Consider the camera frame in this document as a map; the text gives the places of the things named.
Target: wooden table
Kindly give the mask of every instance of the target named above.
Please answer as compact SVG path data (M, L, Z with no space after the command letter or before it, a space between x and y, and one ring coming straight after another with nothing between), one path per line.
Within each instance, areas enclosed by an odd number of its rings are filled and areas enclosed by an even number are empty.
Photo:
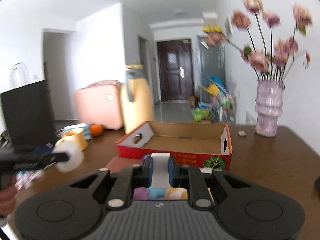
M279 127L275 138L255 134L254 126L229 128L233 149L229 171L298 201L306 213L299 240L319 240L320 197L314 188L314 181L320 176L319 156L286 127ZM239 137L240 130L244 130L247 137ZM55 167L50 167L41 180L36 181L28 190L18 193L17 204L105 166L117 155L114 142L122 135L123 130L106 131L103 136L94 138L89 142L85 160L79 168L70 173L59 173ZM17 233L13 218L14 214L9 223Z

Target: pink textured vase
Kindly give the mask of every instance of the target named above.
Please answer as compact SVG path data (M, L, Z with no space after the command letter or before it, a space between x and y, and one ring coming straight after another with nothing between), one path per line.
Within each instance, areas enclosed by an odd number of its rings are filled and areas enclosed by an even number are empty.
M274 137L278 128L278 116L282 114L283 84L258 80L255 110L258 113L256 133Z

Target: human hand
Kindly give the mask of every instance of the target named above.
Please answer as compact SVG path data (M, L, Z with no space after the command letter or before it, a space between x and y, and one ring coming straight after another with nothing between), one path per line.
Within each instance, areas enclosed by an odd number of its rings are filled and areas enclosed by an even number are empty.
M14 210L16 203L15 195L18 192L15 187L16 182L16 175L13 175L10 186L4 190L0 190L0 215L2 216L7 216Z

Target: yellow cup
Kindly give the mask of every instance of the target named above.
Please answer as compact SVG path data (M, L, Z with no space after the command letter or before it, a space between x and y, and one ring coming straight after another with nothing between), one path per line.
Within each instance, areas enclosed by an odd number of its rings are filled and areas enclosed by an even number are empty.
M75 142L80 151L83 151L88 147L88 142L84 137L84 129L83 128L75 128L65 132L62 135L62 138L56 142L55 146L64 142L64 141L73 141Z

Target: orange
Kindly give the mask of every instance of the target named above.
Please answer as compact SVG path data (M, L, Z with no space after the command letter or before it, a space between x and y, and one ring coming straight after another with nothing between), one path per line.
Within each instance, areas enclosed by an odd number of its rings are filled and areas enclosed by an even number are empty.
M103 134L103 128L101 125L93 124L90 126L90 133L93 136L99 136Z

